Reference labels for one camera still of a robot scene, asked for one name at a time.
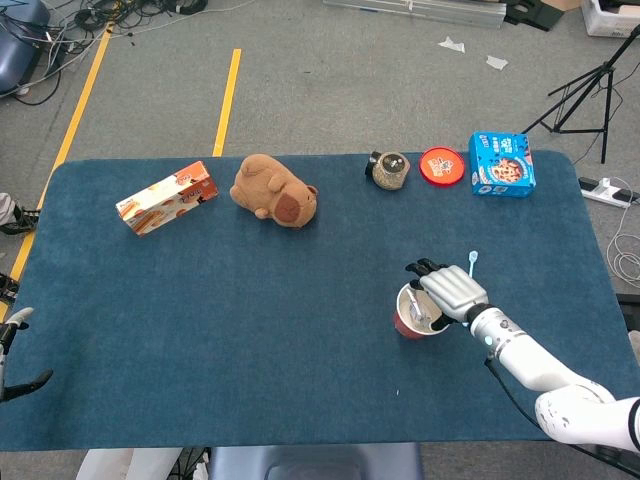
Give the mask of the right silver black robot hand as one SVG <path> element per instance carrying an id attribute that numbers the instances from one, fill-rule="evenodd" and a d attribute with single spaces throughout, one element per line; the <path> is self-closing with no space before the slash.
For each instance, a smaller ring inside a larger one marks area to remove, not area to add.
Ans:
<path id="1" fill-rule="evenodd" d="M 487 292 L 468 273 L 457 265 L 436 264 L 422 258 L 410 263 L 405 270 L 418 276 L 410 286 L 424 291 L 441 311 L 431 323 L 436 332 L 446 329 L 452 323 L 468 323 L 472 315 L 489 305 Z"/>

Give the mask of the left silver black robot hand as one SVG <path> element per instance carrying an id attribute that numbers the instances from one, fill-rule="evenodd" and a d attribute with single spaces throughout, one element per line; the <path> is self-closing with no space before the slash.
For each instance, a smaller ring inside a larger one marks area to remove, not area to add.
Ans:
<path id="1" fill-rule="evenodd" d="M 29 328 L 27 319 L 32 315 L 34 309 L 26 307 L 11 315 L 11 317 L 1 324 L 1 402 L 9 402 L 16 398 L 29 395 L 44 385 L 53 376 L 52 369 L 44 370 L 31 382 L 7 386 L 5 384 L 5 370 L 10 348 L 18 331 Z"/>

